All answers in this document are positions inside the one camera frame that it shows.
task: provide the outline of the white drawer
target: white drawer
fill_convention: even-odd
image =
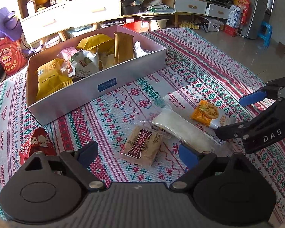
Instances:
[[[177,12],[205,14],[207,2],[199,0],[175,0],[174,8]]]
[[[70,2],[73,27],[118,18],[119,0],[73,0]]]
[[[28,43],[42,39],[72,27],[70,24],[68,5],[54,7],[21,22],[22,29]]]
[[[206,9],[206,15],[216,18],[228,19],[229,13],[230,9],[211,3],[209,3],[209,7]]]

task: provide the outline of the purple hat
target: purple hat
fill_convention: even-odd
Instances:
[[[15,11],[9,12],[6,7],[0,9],[0,38],[8,36],[12,41],[21,37],[22,26],[15,16]]]

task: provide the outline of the open box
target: open box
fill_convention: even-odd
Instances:
[[[76,47],[81,39],[99,33],[114,38],[114,32],[133,35],[133,43],[139,41],[144,50],[153,52],[99,71],[36,101],[38,78],[35,72],[40,66],[57,58],[57,55],[63,49]],[[26,105],[28,111],[40,125],[44,126],[95,98],[163,69],[166,55],[167,48],[139,33],[118,25],[68,39],[30,57],[26,76]]]

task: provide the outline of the metal screw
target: metal screw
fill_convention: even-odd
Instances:
[[[103,182],[100,181],[93,181],[89,183],[90,188],[102,188],[103,187]]]
[[[177,181],[172,183],[172,187],[174,189],[184,189],[187,187],[187,184],[185,182]]]

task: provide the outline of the blue label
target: blue label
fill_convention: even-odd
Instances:
[[[102,84],[99,84],[98,85],[98,91],[99,92],[102,92],[103,90],[106,90],[108,89],[109,87],[113,87],[117,84],[116,82],[116,78],[112,79],[112,80],[109,80],[109,81],[106,81]]]

